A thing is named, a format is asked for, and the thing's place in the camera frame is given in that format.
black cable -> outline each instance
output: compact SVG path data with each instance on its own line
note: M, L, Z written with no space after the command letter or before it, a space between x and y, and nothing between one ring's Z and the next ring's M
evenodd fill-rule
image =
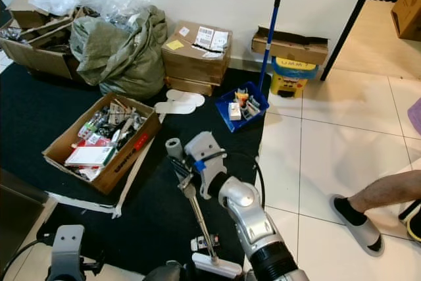
M36 245L37 243L41 243L43 242L43 240L34 240L33 242L30 242L28 245L22 247L17 253L14 254L14 256L12 257L12 259L6 264L5 268L3 269L3 272L1 274L0 277L0 281L3 281L5 278L5 275L7 273L7 271L9 270L9 268L11 267L12 263L18 259L18 257L24 252L26 251L28 248L32 247L33 245Z
M266 204L266 192L264 190L263 174L262 174L262 170L260 169L260 166L259 166L258 162L256 162L256 159L253 156L251 156L249 154L246 154L246 153L243 153L243 152L240 152L240 151L229 151L229 152L227 152L227 151L217 151L216 153L213 153L209 156L203 157L201 160L203 162L205 162L205 161L208 161L209 159L213 159L215 157L219 157L219 156L222 156L224 154L240 155L240 156L243 156L243 157L247 157L248 159L253 161L253 163L255 164L253 166L253 168L257 169L257 174L259 175L259 179L260 179L260 188L262 190L262 208L264 209L264 206Z

blue plastic crate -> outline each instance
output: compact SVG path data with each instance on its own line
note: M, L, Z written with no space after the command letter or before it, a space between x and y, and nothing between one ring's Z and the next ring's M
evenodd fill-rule
M247 88L248 94L252 95L256 99L256 101L260 103L260 112L257 115L255 115L253 118L251 118L250 120L245 120L244 118L237 121L230 120L230 115L228 113L228 105L229 103L234 102L235 92L237 92L238 88L239 89ZM257 89L254 83L246 82L245 84L241 85L238 88L226 93L225 95L220 97L218 100L216 100L216 103L215 103L228 129L230 129L232 133L234 133L236 130L239 130L246 124L258 120L261 116L264 115L264 112L267 110L267 108L269 108L268 101L266 100L263 93L259 89Z

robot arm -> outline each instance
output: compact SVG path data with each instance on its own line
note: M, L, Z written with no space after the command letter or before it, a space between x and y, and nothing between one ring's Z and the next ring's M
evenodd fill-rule
M226 173L221 148L210 132L201 132L186 146L202 179L200 194L217 197L235 222L238 238L258 280L309 281L298 269L276 225L260 205L257 189Z

person's leg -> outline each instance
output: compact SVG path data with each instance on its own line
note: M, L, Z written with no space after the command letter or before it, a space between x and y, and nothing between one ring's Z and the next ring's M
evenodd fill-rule
M364 250L380 255L384 249L382 237L364 212L420 198L421 170L413 170L380 178L352 197L335 196L332 207Z

yellow sticky note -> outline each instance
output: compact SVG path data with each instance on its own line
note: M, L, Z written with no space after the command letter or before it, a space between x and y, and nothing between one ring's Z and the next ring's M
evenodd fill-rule
M166 46L168 46L169 48L171 48L173 51L175 51L176 49L179 49L181 47L183 47L183 43L178 41L177 39L175 41L172 41L170 43L167 43Z

